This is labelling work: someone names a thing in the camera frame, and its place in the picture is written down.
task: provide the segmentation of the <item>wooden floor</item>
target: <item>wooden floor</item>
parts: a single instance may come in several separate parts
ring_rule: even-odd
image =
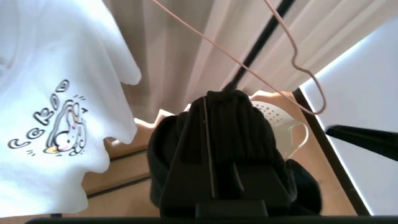
[[[272,103],[288,112],[295,119],[307,123],[299,108],[279,94],[260,92],[254,95],[252,100]],[[154,124],[137,121],[139,129],[133,143],[130,145],[117,143],[113,140],[105,140],[104,143],[109,156],[116,157],[144,149],[156,124],[167,115],[166,112],[161,111],[160,116]],[[297,144],[301,142],[304,134],[303,127],[295,127],[293,129],[294,142]],[[320,183],[323,197],[322,215],[356,215],[312,132],[310,132],[307,143],[294,154],[293,159],[303,165]],[[110,168],[104,174],[86,174],[82,186],[87,194],[92,194],[148,176],[149,166],[146,161],[146,154],[142,153],[112,162]],[[89,206],[86,210],[76,214],[63,214],[63,216],[158,217],[159,210],[149,200],[149,186],[150,181],[147,180],[130,187],[91,198],[89,199]],[[0,218],[0,223],[24,223],[36,217],[38,216]]]

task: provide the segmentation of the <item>white wall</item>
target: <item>white wall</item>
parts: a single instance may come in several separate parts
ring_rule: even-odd
[[[317,74],[326,94],[323,128],[342,124],[398,132],[398,17]],[[312,108],[322,99],[312,81],[301,87]],[[329,138],[373,215],[398,215],[398,162]]]

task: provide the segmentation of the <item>cartoon duck print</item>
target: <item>cartoon duck print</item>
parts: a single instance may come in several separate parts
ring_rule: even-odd
[[[86,123],[81,117],[83,113],[79,103],[73,100],[64,102],[47,139],[45,153],[70,151],[69,156],[75,156],[83,150],[86,145]]]

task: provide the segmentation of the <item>beige curtain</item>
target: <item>beige curtain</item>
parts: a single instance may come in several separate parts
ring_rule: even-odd
[[[271,1],[275,7],[280,0]],[[105,0],[142,72],[124,85],[136,117],[153,122],[159,109],[179,113],[187,103],[220,90],[239,65],[150,0]],[[272,17],[263,0],[163,0],[166,7],[243,61]],[[383,22],[397,15],[395,0],[296,0],[285,17],[296,38],[298,63],[319,71]],[[308,79],[290,65],[292,47],[278,28],[252,65],[280,90]],[[272,91],[246,74],[247,94]]]

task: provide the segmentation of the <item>pink cable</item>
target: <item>pink cable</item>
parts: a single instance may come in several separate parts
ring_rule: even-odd
[[[214,43],[212,40],[210,40],[208,37],[206,37],[204,34],[202,34],[201,32],[197,31],[195,28],[193,28],[192,26],[190,26],[189,24],[187,24],[185,21],[183,21],[181,18],[179,18],[178,16],[176,16],[174,13],[172,13],[170,10],[168,10],[165,6],[163,6],[161,3],[159,3],[157,0],[152,0],[153,2],[155,2],[158,6],[160,6],[163,10],[165,10],[167,13],[169,13],[172,17],[174,17],[176,20],[180,21],[182,24],[184,24],[185,26],[187,26],[189,29],[191,29],[192,31],[194,31],[196,34],[198,34],[199,36],[201,36],[202,38],[204,38],[205,40],[207,40],[209,43],[211,43],[213,46],[215,46],[218,50],[222,51],[224,54],[226,54],[230,59],[234,60],[236,63],[240,64],[240,66],[242,66],[244,69],[246,69],[248,72],[250,72],[252,75],[254,75],[255,77],[257,77],[260,81],[262,81],[264,84],[266,84],[267,86],[271,87],[273,90],[275,90],[276,92],[278,92],[279,94],[281,94],[283,97],[285,97],[286,99],[288,99],[289,101],[291,101],[293,104],[297,105],[298,107],[300,107],[301,110],[303,110],[304,112],[308,113],[308,114],[312,114],[312,115],[318,115],[320,113],[322,113],[325,108],[326,108],[326,98],[325,98],[325,94],[322,90],[321,85],[319,84],[317,78],[315,77],[315,75],[307,70],[304,69],[302,67],[299,67],[296,64],[296,58],[297,58],[297,54],[298,54],[298,47],[297,44],[295,43],[292,34],[289,31],[289,28],[287,27],[287,25],[285,24],[284,20],[281,18],[281,16],[279,15],[279,13],[275,10],[275,8],[273,7],[273,5],[269,2],[269,0],[264,0],[264,2],[267,4],[268,8],[271,10],[271,12],[273,13],[273,15],[275,16],[275,18],[278,20],[280,26],[282,26],[283,30],[285,31],[287,37],[289,38],[290,42],[292,43],[293,46],[293,50],[294,50],[294,54],[292,57],[292,65],[295,69],[307,73],[311,76],[311,78],[314,80],[315,84],[317,85],[319,92],[321,93],[322,96],[322,100],[323,100],[323,104],[322,107],[319,109],[319,111],[316,112],[312,112],[306,108],[304,108],[302,105],[298,104],[296,101],[290,99],[288,96],[286,96],[285,94],[283,94],[281,91],[277,90],[276,88],[274,88],[272,85],[268,84],[268,82],[266,82],[263,78],[260,77],[260,75],[258,75],[256,72],[250,70],[249,68],[247,68],[247,66],[245,66],[242,62],[240,62],[238,59],[236,59],[235,57],[233,57],[232,55],[230,55],[229,53],[227,53],[223,48],[221,48],[219,45],[217,45],[216,43]]]

